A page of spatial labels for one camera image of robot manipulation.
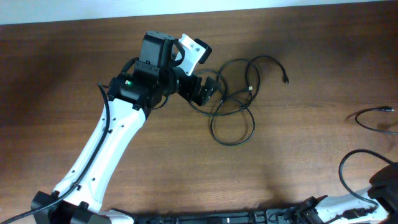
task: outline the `white panel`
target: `white panel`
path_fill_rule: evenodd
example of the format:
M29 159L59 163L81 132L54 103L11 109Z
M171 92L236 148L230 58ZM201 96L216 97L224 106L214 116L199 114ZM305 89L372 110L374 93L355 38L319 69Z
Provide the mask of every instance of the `white panel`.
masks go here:
M148 16L366 1L372 0L0 0L0 24L69 21L77 19Z

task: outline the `wooden table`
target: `wooden table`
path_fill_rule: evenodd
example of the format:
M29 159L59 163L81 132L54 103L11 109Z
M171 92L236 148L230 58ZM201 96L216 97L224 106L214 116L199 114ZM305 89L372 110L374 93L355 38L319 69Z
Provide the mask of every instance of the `wooden table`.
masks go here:
M275 207L312 195L346 194L338 164L353 149L398 160L396 136L365 130L347 118L373 106L398 108L396 2L0 26L0 220L28 210L38 190L50 193L63 178L103 109L96 83L108 83L139 55L147 30L186 33L211 45L213 53L199 68L271 55L285 66L290 84L282 83L277 65L256 63L261 89L250 107L256 132L238 147L215 142L209 118L173 95L127 147L103 210ZM232 90L244 87L243 71L244 64L236 64L224 72ZM218 97L203 109L214 108ZM361 119L377 127L396 124L396 114ZM246 113L216 123L225 141L250 130ZM361 189L384 165L354 156L345 176Z

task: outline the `wooden tabletop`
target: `wooden tabletop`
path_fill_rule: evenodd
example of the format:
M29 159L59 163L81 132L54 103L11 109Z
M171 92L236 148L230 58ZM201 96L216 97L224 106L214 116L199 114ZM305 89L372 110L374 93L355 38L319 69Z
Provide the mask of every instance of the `wooden tabletop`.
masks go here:
M338 164L353 149L398 160L396 136L368 131L349 115L381 105L398 108L398 3L372 2L171 16L0 26L0 220L50 193L92 134L109 83L139 56L147 30L182 33L213 48L206 64L259 60L261 87L250 106L251 140L225 147L210 119L178 95L150 114L108 185L103 210L204 212L277 207L310 196L347 194ZM231 90L244 87L244 63L225 70ZM216 95L204 110L214 109ZM228 103L223 111L237 105ZM361 120L398 130L397 113ZM219 118L216 134L236 141L252 128L247 113ZM367 187L385 164L354 156L345 177Z

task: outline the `white wall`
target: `white wall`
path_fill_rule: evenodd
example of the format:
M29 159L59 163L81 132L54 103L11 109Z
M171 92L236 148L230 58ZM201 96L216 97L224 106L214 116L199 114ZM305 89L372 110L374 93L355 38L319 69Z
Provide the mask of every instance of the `white wall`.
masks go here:
M0 0L0 24L365 1L372 0Z

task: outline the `table surface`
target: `table surface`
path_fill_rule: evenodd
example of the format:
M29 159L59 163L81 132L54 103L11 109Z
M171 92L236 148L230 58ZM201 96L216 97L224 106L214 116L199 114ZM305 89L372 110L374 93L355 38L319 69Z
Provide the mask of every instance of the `table surface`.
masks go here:
M233 58L258 60L261 88L250 109L251 140L225 147L210 119L178 95L150 114L108 185L103 210L180 213L278 207L310 196L343 195L338 164L353 149L398 160L397 137L359 127L350 116L398 107L398 3L372 2L171 16L0 26L0 220L50 193L93 132L108 83L139 55L147 30L200 38L213 48L198 68ZM244 87L245 64L227 68L231 90ZM218 95L203 106L214 109ZM226 104L223 111L237 106ZM397 130L397 113L361 120ZM217 136L237 141L251 130L247 113L217 119ZM345 176L367 187L384 163L354 156Z

